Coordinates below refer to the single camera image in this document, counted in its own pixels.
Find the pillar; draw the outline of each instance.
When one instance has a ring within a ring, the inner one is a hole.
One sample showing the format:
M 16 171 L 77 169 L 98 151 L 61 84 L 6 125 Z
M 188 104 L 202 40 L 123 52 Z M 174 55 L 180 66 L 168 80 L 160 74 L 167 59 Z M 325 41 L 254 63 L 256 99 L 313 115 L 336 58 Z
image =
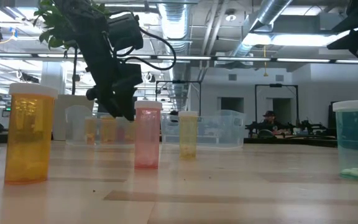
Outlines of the pillar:
M 41 85 L 58 90 L 59 94 L 66 92 L 67 73 L 61 62 L 43 62 L 41 73 Z

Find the white cap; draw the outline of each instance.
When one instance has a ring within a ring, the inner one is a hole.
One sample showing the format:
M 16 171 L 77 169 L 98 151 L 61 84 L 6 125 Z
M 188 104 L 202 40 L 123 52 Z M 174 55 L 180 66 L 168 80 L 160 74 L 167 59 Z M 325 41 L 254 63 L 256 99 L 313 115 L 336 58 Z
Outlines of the white cap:
M 197 111 L 179 111 L 179 117 L 181 116 L 195 116 L 198 117 Z
M 358 100 L 342 101 L 333 104 L 333 111 L 335 112 L 356 112 L 358 111 Z
M 135 109 L 137 108 L 152 108 L 162 110 L 162 103 L 156 101 L 140 100 L 135 102 Z
M 9 94 L 31 94 L 31 95 L 42 95 L 50 96 L 54 99 L 57 99 L 58 91 L 57 89 L 50 88 L 47 86 L 42 86 L 39 84 L 33 83 L 12 83 L 9 86 Z

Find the white wall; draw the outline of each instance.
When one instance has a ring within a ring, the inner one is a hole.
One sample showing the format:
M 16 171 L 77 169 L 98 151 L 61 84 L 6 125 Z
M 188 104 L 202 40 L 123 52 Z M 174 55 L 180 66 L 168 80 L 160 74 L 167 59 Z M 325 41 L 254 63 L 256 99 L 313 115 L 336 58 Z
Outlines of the white wall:
M 328 124 L 332 101 L 358 100 L 358 65 L 312 64 L 293 72 L 300 86 L 300 117 Z
M 198 70 L 192 70 L 193 74 L 198 74 Z M 228 81 L 228 74 L 237 74 L 237 81 Z M 268 68 L 268 77 L 264 76 L 264 69 L 255 71 L 254 69 L 234 69 L 226 70 L 223 68 L 210 68 L 204 78 L 201 88 L 201 115 L 209 116 L 215 114 L 218 108 L 219 97 L 236 97 L 244 99 L 244 113 L 247 115 L 247 124 L 255 120 L 255 84 L 276 83 L 275 75 L 284 75 L 285 82 L 292 83 L 292 74 L 284 68 Z M 198 111 L 198 85 L 191 87 L 189 99 L 189 110 Z M 269 88 L 259 86 L 258 96 L 258 121 L 263 119 L 263 114 L 269 109 L 272 101 L 270 98 L 291 98 L 293 99 L 293 122 L 295 122 L 295 95 L 287 88 Z
M 237 81 L 227 80 L 229 73 L 237 74 Z M 358 65 L 307 64 L 293 73 L 285 69 L 271 68 L 264 77 L 264 69 L 226 70 L 210 68 L 202 84 L 201 115 L 212 115 L 218 110 L 218 97 L 244 98 L 244 113 L 247 123 L 255 120 L 254 85 L 275 83 L 275 75 L 284 75 L 283 84 L 299 85 L 300 120 L 328 125 L 328 106 L 332 101 L 358 100 Z M 189 109 L 198 111 L 198 95 L 194 87 L 190 90 Z M 269 98 L 291 98 L 292 122 L 295 123 L 295 95 L 287 88 L 259 87 L 258 121 L 270 106 Z
M 3 110 L 0 110 L 0 124 L 3 125 L 4 128 L 8 128 L 9 127 L 9 117 L 3 118 L 2 112 L 3 112 Z

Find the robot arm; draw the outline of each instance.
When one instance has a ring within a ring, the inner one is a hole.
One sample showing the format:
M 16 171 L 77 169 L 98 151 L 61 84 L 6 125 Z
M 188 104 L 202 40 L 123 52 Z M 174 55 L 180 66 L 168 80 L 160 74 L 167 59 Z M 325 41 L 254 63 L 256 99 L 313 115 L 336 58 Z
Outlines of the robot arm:
M 119 60 L 117 56 L 122 55 L 117 55 L 117 51 L 131 47 L 126 54 L 129 55 L 143 47 L 139 18 L 130 13 L 106 19 L 106 15 L 92 7 L 88 0 L 53 2 L 71 24 L 72 39 L 88 65 L 86 71 L 91 72 L 95 81 L 96 85 L 87 91 L 86 97 L 89 100 L 97 98 L 113 117 L 124 116 L 133 121 L 132 97 L 135 86 L 143 82 L 142 71 L 138 64 Z

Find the doorway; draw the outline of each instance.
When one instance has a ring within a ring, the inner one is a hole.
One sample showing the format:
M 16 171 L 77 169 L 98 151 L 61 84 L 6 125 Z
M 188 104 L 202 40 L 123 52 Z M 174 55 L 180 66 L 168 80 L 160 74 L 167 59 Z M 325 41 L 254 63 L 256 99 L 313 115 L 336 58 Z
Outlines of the doorway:
M 244 99 L 237 97 L 220 97 L 220 110 L 233 110 L 244 113 Z
M 273 111 L 276 114 L 276 120 L 282 124 L 291 122 L 292 108 L 291 98 L 272 98 Z

